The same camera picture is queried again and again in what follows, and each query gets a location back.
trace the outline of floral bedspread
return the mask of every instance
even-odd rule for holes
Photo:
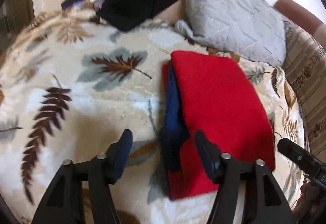
[[[41,13],[12,44],[0,70],[0,192],[21,223],[32,220],[64,159],[90,160],[127,128],[133,132],[132,151],[123,177],[110,186],[121,220],[206,223],[215,193],[175,202],[166,197],[157,138],[165,111],[161,68],[174,50],[237,61],[262,101],[275,143],[287,137],[304,146],[298,103],[280,67],[207,51],[161,21],[122,33],[92,10]],[[274,175],[293,206],[304,175],[281,154],[275,156]],[[87,186],[84,194],[92,223]],[[241,194],[239,220],[244,186]]]

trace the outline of quilted fabric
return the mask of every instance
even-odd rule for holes
[[[272,66],[285,60],[283,21],[265,0],[186,0],[186,14],[190,26],[180,20],[176,30],[199,44]]]

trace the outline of red cloth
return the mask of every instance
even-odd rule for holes
[[[262,159],[275,169],[274,139],[265,110],[250,81],[227,57],[175,51],[171,54],[190,133],[180,150],[182,171],[168,172],[172,199],[217,189],[207,178],[194,144],[202,129],[207,138],[237,160]]]

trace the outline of silver rivet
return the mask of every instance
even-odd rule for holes
[[[69,160],[69,159],[65,159],[63,162],[62,162],[62,165],[69,165],[70,163],[72,162],[72,160]]]
[[[263,160],[256,160],[257,165],[264,166],[265,162]]]
[[[100,153],[100,154],[97,155],[97,158],[98,158],[99,160],[103,160],[103,159],[106,158],[106,154],[105,154],[105,153]]]
[[[231,158],[231,155],[229,153],[224,152],[221,154],[221,157],[225,160],[229,160]]]

